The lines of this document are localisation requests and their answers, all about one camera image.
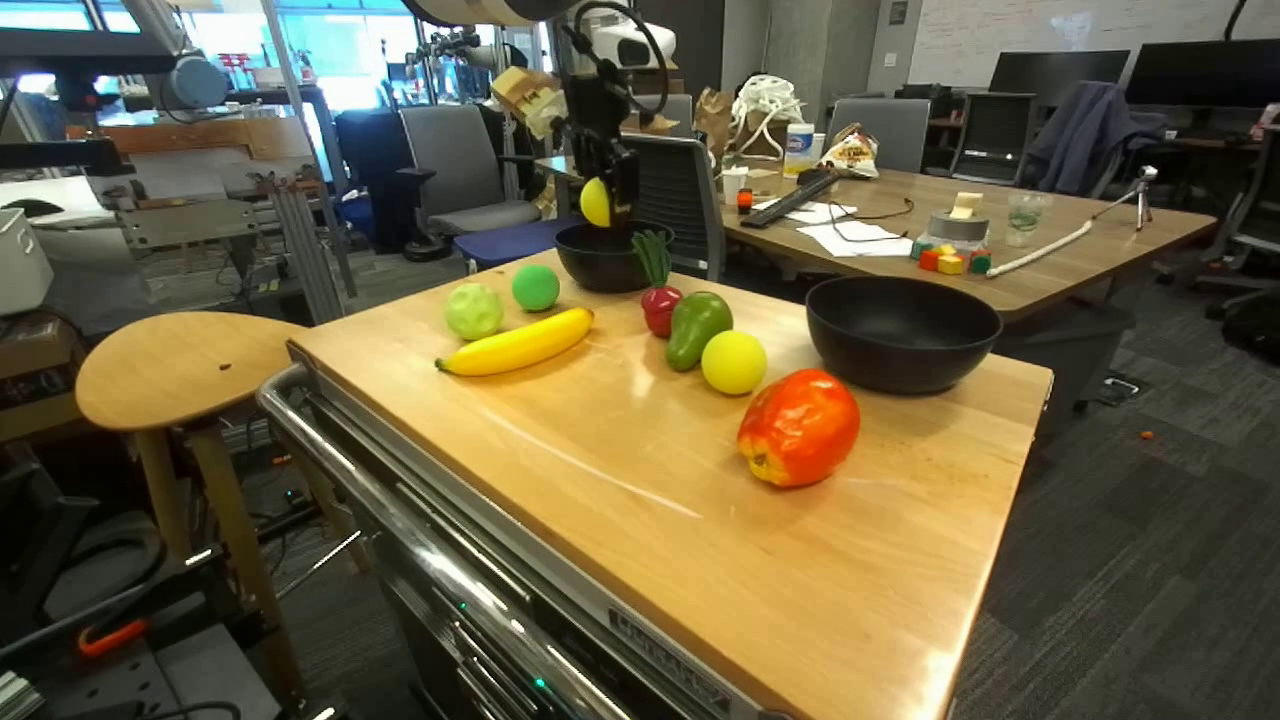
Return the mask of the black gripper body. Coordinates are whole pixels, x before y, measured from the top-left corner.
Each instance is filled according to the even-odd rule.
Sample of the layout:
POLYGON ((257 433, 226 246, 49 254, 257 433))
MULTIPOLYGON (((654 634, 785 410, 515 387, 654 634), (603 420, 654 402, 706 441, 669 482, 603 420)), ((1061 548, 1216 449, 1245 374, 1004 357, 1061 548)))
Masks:
POLYGON ((618 190, 638 186, 638 153, 620 140, 629 91, 607 76, 568 76, 568 147, 586 182, 602 175, 618 190))

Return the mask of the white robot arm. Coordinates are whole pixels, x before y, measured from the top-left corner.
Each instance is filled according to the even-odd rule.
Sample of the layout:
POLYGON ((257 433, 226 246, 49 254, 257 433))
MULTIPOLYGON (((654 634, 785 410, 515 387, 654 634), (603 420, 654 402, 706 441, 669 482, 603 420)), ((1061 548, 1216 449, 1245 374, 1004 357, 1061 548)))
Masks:
POLYGON ((659 31, 626 0, 402 0, 427 26, 560 26, 568 61, 558 74, 508 64, 493 80, 498 104, 543 144, 568 153, 577 211, 590 228, 613 231, 638 215, 641 159, 626 144, 629 120, 658 120, 669 97, 646 104, 629 74, 669 74, 659 31))

